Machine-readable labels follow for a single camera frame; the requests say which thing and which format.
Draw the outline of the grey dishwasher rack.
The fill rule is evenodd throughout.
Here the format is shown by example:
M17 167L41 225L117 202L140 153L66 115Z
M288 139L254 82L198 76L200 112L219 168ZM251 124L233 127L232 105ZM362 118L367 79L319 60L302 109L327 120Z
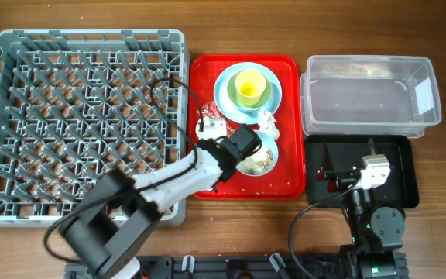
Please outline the grey dishwasher rack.
M0 33L0 226L48 226L113 169L186 150L190 55L175 29Z

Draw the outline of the yellow plastic cup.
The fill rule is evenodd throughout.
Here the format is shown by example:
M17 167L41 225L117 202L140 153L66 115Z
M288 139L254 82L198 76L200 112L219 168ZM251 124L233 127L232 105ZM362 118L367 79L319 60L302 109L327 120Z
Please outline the yellow plastic cup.
M266 78L256 70L243 70L237 74L235 87L239 101L247 107L257 104L266 89Z

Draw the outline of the light blue bowl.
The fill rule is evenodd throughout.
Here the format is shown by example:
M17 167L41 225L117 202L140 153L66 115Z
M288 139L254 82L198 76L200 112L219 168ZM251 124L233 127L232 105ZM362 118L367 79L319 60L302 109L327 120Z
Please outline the light blue bowl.
M256 131L262 141L262 146L257 153L246 158L237 165L237 170L241 173L258 177L269 173L278 161L278 146L276 141L269 135Z

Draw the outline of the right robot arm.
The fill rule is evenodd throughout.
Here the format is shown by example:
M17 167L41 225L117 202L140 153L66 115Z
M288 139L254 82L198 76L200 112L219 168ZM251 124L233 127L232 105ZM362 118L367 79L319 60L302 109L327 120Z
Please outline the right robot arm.
M372 140L371 153L362 158L360 167L336 171L326 144L322 165L316 179L328 182L328 191L343 198L342 214L352 234L352 245L340 248L341 265L346 278L407 278L403 255L396 252L403 245L405 212L377 202L374 190L389 178L391 165L378 152Z

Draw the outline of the black tray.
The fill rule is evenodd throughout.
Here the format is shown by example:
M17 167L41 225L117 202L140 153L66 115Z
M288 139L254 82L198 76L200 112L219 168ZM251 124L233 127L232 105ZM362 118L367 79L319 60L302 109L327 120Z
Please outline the black tray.
M326 181L317 181L321 165L322 143L328 145L334 170L346 172L362 166L362 158L369 155L368 140L373 138L378 153L390 162L386 183L374 189L374 197L383 205L415 208L420 198L410 141L399 135L313 135L304 141L307 198L311 204L334 195L327 191Z

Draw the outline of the red plastic tray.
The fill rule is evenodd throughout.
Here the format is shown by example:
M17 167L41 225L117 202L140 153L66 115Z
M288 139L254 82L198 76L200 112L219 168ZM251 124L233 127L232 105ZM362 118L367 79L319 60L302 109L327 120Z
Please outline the red plastic tray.
M274 112L280 137L276 141L276 166L263 176L253 177L237 171L226 183L218 184L218 192L199 191L194 196L212 200L290 200L305 188L304 137L301 124L299 69L292 57L285 54L206 54L195 59L190 67L190 88L201 104L214 100L214 86L225 89L223 71L234 74L236 64L255 63L273 72L280 83L280 106Z

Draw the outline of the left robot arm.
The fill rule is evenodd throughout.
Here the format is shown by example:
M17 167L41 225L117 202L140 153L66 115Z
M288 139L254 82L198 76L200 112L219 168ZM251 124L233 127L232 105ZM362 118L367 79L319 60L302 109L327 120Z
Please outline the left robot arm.
M94 278L112 278L132 261L171 206L228 181L262 140L247 125L231 136L201 139L183 159L149 174L105 174L69 214L60 235Z

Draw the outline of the clear plastic bin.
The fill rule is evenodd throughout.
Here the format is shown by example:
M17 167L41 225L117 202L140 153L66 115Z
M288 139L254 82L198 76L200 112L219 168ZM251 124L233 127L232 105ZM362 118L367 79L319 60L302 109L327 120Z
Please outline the clear plastic bin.
M300 77L306 135L419 138L442 120L431 60L415 56L313 55Z

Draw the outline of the light blue plate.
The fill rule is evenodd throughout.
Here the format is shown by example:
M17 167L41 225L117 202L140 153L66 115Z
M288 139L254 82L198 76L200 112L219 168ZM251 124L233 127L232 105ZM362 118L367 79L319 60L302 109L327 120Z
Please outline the light blue plate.
M243 70L260 71L265 75L266 79L273 87L271 99L264 107L257 111L243 112L237 109L228 97L227 86L230 77ZM279 82L278 77L269 68L253 62L242 62L227 67L219 74L214 84L214 102L216 106L219 108L223 116L240 124L257 124L258 113L263 109L274 114L280 106L282 93L281 83Z

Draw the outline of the crumpled white tissue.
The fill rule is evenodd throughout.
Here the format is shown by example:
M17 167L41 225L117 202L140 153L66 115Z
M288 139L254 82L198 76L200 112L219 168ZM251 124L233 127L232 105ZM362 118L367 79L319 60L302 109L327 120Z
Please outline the crumpled white tissue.
M280 131L276 128L276 120L273 114L267 110L261 110L258 113L259 131L270 136L273 140L280 137Z

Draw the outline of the green bowl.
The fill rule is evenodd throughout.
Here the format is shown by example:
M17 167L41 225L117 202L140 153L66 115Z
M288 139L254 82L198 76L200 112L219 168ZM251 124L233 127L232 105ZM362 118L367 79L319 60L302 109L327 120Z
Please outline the green bowl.
M230 101L233 103L233 105L237 109L239 109L243 112L257 111L257 110L261 109L262 107L264 107L269 102L269 100L271 99L272 94L273 94L273 87L272 87L271 83L266 79L266 89L265 89L264 93L262 94L259 102L252 107L247 107L247 106L244 106L238 99L238 92L235 87L235 79L236 79L238 73L236 73L230 77L230 80L229 80L228 86L227 86L228 97L229 97Z

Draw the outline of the red strawberry snack wrapper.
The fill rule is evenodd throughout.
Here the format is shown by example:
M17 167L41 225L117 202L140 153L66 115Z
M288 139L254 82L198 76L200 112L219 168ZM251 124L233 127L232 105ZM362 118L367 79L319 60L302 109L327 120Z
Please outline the red strawberry snack wrapper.
M211 119L224 119L226 125L226 136L230 136L235 131L228 119L223 116L219 108L216 106L214 101L207 102L201 106L202 114L204 117Z

